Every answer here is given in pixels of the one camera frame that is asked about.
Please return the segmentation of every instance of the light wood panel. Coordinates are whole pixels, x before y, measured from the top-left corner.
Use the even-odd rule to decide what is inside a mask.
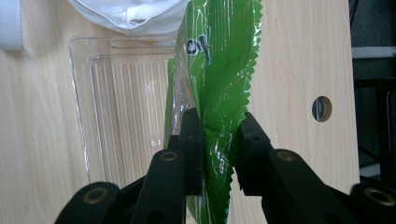
[[[263,4],[249,109],[275,147],[297,151],[347,192],[358,182],[347,1]],[[88,183],[67,43],[120,34],[50,0],[22,1],[22,31],[24,51],[0,51],[0,222],[52,223]],[[323,123],[311,114],[320,95],[333,109]],[[260,200],[242,197],[235,181],[230,222],[260,223]]]

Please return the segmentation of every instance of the white bag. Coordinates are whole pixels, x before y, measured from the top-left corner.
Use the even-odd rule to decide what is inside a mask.
[[[67,0],[87,20],[126,35],[176,35],[189,0]]]
[[[23,50],[21,0],[0,1],[0,50]]]

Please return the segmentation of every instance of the transparent plastic container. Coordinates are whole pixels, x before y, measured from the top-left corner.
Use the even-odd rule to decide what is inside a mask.
[[[163,149],[172,37],[76,37],[69,42],[90,182],[120,188],[145,175]]]

